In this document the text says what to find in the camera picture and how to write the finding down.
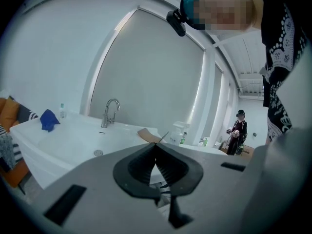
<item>patterned sleeve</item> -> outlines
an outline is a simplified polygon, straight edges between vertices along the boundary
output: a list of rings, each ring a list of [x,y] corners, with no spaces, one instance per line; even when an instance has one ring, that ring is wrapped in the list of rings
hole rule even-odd
[[[263,99],[263,106],[269,107],[270,105],[270,84],[267,80],[263,77],[263,90],[264,90],[264,99]]]

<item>chrome faucet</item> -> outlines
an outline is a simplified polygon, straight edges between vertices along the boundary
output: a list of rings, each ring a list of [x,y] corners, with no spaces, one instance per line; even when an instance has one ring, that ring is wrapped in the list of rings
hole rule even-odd
[[[119,105],[119,101],[117,99],[110,99],[107,104],[106,104],[106,108],[105,108],[105,113],[103,114],[103,118],[102,118],[102,128],[107,128],[107,123],[110,122],[111,124],[113,124],[115,122],[115,116],[116,116],[116,111],[114,113],[114,118],[109,119],[108,118],[108,109],[109,109],[109,105],[111,104],[111,102],[114,101],[116,102],[117,105],[117,111],[120,110],[120,105]]]

